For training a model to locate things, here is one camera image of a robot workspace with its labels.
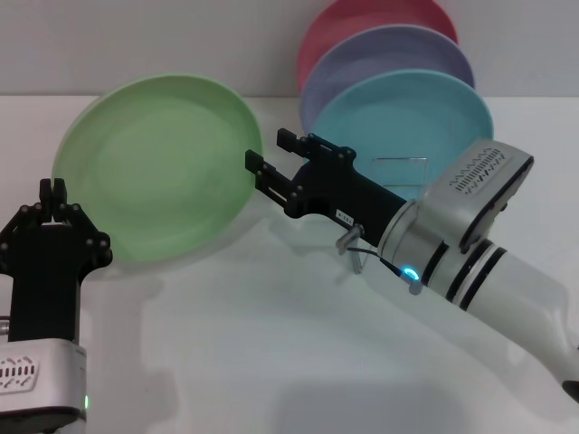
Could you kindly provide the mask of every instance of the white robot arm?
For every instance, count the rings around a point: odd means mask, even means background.
[[[348,229],[340,252],[362,238],[410,285],[427,287],[534,355],[579,402],[579,350],[569,337],[569,290],[487,239],[534,159],[499,142],[467,150],[417,202],[356,172],[356,152],[280,130],[278,146],[308,159],[293,180],[248,151],[255,186],[299,218],[326,215]]]

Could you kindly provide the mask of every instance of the black cable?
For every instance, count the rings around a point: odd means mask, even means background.
[[[375,251],[373,251],[373,250],[359,249],[358,247],[348,247],[347,249],[350,250],[350,251],[357,251],[357,252],[359,252],[359,253],[367,253],[368,255],[374,255],[374,256],[376,256],[377,258],[380,258],[380,257],[378,256],[378,254],[377,254]]]
[[[396,275],[396,277],[399,278],[400,276],[402,276],[401,270],[399,270],[397,267],[392,265],[390,262],[380,258],[380,256],[378,256],[378,253],[376,253],[373,250],[359,249],[358,247],[348,247],[347,249],[349,251],[357,251],[358,253],[367,253],[368,255],[376,256],[377,258],[380,259],[380,262],[382,262],[382,265],[386,266],[390,271],[392,271]]]

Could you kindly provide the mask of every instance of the green plate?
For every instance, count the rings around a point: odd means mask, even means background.
[[[239,95],[206,78],[164,75],[88,106],[52,176],[110,235],[115,259],[166,259],[214,238],[248,202],[247,149],[261,154],[261,133]]]

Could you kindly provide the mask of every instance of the blue led light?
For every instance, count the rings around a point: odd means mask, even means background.
[[[405,269],[403,269],[402,273],[404,273],[406,276],[408,276],[412,280],[419,280],[420,279],[420,276],[418,276],[418,273],[409,267],[406,267]]]

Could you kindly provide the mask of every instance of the white table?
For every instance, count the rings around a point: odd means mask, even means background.
[[[92,97],[0,98],[0,225],[34,203],[65,129]],[[295,99],[249,99],[266,157],[299,131]],[[489,99],[496,138],[536,157],[492,240],[573,289],[579,330],[579,99]],[[257,193],[210,246],[113,265],[82,291],[94,434],[576,433],[579,407],[519,347],[375,260],[349,274],[342,231],[291,221]],[[0,280],[0,314],[11,282]]]

